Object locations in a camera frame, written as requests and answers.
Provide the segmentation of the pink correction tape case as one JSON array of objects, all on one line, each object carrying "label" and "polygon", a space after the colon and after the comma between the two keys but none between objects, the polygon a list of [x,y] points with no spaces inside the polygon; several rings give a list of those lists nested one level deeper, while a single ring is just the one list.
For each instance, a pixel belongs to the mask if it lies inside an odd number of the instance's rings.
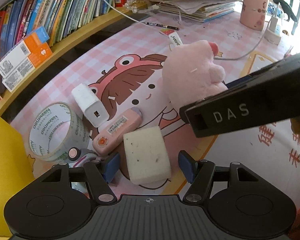
[{"label": "pink correction tape case", "polygon": [[123,142],[124,134],[133,132],[141,123],[142,112],[138,108],[124,111],[93,139],[93,148],[97,155],[108,155]]}]

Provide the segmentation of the grey toy truck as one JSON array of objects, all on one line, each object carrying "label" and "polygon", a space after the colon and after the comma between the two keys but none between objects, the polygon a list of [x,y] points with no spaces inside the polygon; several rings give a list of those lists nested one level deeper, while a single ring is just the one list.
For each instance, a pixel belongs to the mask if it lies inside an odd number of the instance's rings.
[{"label": "grey toy truck", "polygon": [[68,151],[69,167],[82,167],[85,163],[98,158],[97,154],[92,150],[76,147]]}]

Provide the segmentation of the white sponge block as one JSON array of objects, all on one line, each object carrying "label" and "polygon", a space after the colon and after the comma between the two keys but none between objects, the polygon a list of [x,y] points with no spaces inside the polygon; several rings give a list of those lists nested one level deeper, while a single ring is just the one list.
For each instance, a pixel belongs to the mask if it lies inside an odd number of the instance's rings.
[{"label": "white sponge block", "polygon": [[161,129],[138,129],[123,136],[130,181],[135,185],[156,183],[171,177],[171,165]]}]

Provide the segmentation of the pink plush toy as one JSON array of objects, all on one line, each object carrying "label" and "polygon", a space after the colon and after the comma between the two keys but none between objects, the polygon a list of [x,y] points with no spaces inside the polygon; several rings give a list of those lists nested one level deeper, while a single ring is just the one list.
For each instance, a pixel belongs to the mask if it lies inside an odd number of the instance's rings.
[{"label": "pink plush toy", "polygon": [[213,59],[216,43],[200,40],[172,49],[162,69],[162,85],[176,111],[181,107],[226,91],[225,70]]}]

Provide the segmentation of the white plug on socket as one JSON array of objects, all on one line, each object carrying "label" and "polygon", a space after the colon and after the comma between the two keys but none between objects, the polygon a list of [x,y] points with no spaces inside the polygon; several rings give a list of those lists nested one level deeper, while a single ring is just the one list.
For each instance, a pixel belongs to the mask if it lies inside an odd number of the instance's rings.
[{"label": "white plug on socket", "polygon": [[266,28],[265,35],[264,35],[265,39],[274,45],[279,45],[281,42],[280,32],[277,31],[277,25],[278,25],[278,21],[279,21],[277,12],[279,10],[279,6],[280,6],[280,4],[278,3],[275,8],[274,14],[271,16],[271,18],[268,22],[268,26]]}]

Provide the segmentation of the white charger adapter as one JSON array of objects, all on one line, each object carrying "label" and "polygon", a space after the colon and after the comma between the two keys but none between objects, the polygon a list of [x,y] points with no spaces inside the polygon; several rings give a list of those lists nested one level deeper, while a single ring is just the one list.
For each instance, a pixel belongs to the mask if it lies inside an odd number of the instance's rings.
[{"label": "white charger adapter", "polygon": [[86,84],[80,83],[71,94],[86,119],[95,127],[102,126],[109,119],[109,114],[101,100]]}]

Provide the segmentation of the clear packing tape roll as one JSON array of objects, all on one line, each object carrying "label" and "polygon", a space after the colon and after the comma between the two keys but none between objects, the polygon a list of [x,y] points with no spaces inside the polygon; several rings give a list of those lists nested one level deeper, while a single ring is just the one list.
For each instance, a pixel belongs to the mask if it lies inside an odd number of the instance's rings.
[{"label": "clear packing tape roll", "polygon": [[57,163],[68,160],[71,148],[87,148],[89,131],[82,119],[64,102],[55,102],[35,118],[29,146],[35,157]]}]

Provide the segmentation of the pink cartoon desk mat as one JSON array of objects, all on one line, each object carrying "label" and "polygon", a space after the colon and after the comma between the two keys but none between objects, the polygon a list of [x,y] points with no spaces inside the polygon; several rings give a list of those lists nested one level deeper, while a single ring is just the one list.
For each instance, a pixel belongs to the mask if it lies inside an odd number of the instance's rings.
[{"label": "pink cartoon desk mat", "polygon": [[[217,43],[221,57],[218,64],[225,69],[226,82],[282,59],[288,50],[300,52],[300,40],[284,34],[279,45],[271,44],[262,38],[261,32],[243,26],[236,12],[205,24],[178,21],[166,15],[156,15],[153,21],[179,26],[184,43],[198,40]],[[55,102],[65,102],[79,113],[71,92],[80,83],[86,83],[94,88],[110,86],[116,114],[138,107],[143,113],[142,128],[160,127],[169,153],[171,179],[135,185],[122,165],[114,180],[116,194],[183,196],[189,184],[179,170],[178,152],[186,150],[194,158],[205,158],[218,166],[242,162],[300,207],[300,139],[293,134],[290,122],[202,139],[195,137],[162,91],[162,59],[169,52],[170,42],[165,35],[136,23],[98,44],[54,77],[12,121],[12,126],[23,136],[33,175],[39,177],[51,167],[51,163],[40,160],[30,148],[29,133],[36,117]]]}]

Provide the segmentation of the pink cylindrical pen holder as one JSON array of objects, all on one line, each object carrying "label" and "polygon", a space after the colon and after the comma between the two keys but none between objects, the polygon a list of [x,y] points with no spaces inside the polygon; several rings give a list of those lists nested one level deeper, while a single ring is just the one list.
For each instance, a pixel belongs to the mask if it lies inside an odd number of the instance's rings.
[{"label": "pink cylindrical pen holder", "polygon": [[243,0],[240,23],[261,31],[264,27],[269,0]]}]

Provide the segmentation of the yellow cardboard box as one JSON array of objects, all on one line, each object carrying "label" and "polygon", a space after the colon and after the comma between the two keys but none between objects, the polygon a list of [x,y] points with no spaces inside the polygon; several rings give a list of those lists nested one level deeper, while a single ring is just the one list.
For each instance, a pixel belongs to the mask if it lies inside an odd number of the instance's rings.
[{"label": "yellow cardboard box", "polygon": [[33,180],[21,134],[0,117],[0,239],[11,236],[4,219],[5,204]]}]

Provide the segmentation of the small white label tag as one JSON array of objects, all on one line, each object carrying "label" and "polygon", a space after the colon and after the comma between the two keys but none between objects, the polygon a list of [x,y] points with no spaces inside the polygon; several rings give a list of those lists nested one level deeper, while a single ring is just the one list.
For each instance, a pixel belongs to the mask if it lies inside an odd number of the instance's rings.
[{"label": "small white label tag", "polygon": [[172,44],[175,47],[183,45],[183,42],[177,32],[174,31],[174,32],[170,33],[168,36],[169,36],[170,41],[172,42]]}]

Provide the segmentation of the black marker pen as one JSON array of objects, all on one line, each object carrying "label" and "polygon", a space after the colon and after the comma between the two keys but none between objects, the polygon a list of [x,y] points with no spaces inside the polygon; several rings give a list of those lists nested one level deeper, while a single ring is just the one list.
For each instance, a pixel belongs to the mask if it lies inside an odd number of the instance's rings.
[{"label": "black marker pen", "polygon": [[165,29],[171,29],[171,30],[174,30],[174,31],[179,31],[178,27],[174,27],[174,26],[171,26],[171,25],[160,24],[160,23],[151,23],[151,22],[144,22],[144,24],[152,26],[152,27],[158,27],[158,28],[160,27],[160,28],[165,28]]}]

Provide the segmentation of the orange white box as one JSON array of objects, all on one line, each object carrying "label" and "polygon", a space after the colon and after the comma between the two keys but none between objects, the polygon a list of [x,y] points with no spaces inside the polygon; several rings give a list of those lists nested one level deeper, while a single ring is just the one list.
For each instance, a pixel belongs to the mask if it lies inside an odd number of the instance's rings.
[{"label": "orange white box", "polygon": [[25,77],[46,61],[52,51],[47,44],[49,36],[43,26],[18,42],[0,61],[0,74],[7,79],[13,73]]},{"label": "orange white box", "polygon": [[3,85],[9,92],[13,92],[30,72],[51,55],[52,51],[46,42],[33,52],[30,52],[24,41],[21,42],[0,62]]}]

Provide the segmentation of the wooden shelf board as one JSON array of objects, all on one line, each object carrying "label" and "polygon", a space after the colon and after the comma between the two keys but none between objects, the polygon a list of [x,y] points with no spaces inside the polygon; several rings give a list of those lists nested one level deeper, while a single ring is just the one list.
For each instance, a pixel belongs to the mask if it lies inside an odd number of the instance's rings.
[{"label": "wooden shelf board", "polygon": [[4,92],[3,98],[0,100],[0,116],[28,85],[57,59],[91,35],[132,14],[130,10],[124,7],[112,9],[107,14],[94,18],[90,23],[80,27],[60,42],[54,44],[51,47],[52,55],[46,61],[30,72],[12,92],[8,90]]}]

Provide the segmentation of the row of books on shelf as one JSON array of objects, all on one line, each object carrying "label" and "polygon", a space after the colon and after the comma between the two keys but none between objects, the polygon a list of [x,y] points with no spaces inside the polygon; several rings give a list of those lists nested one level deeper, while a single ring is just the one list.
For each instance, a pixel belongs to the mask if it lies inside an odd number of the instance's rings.
[{"label": "row of books on shelf", "polygon": [[[0,61],[23,38],[43,26],[51,48],[94,18],[127,0],[14,0],[0,11]],[[7,90],[0,74],[0,96]]]}]

